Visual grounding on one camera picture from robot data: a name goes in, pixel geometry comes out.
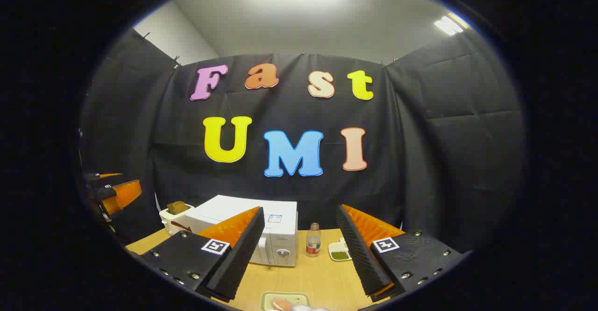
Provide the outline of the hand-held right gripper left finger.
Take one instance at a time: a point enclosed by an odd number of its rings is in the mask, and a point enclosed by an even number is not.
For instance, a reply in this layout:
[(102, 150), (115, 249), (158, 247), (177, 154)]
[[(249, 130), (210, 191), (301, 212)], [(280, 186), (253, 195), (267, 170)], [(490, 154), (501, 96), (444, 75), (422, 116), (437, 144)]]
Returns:
[(140, 258), (178, 286), (230, 302), (264, 226), (263, 208), (253, 207), (198, 233), (183, 229)]

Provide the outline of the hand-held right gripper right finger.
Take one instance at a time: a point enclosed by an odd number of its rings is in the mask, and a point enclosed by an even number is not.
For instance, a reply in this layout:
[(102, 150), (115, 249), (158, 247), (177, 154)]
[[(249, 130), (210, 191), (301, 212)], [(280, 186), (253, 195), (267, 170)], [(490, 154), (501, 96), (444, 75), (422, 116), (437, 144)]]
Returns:
[(373, 302), (421, 289), (468, 255), (424, 230), (404, 232), (345, 204), (337, 207), (336, 222), (363, 291)]

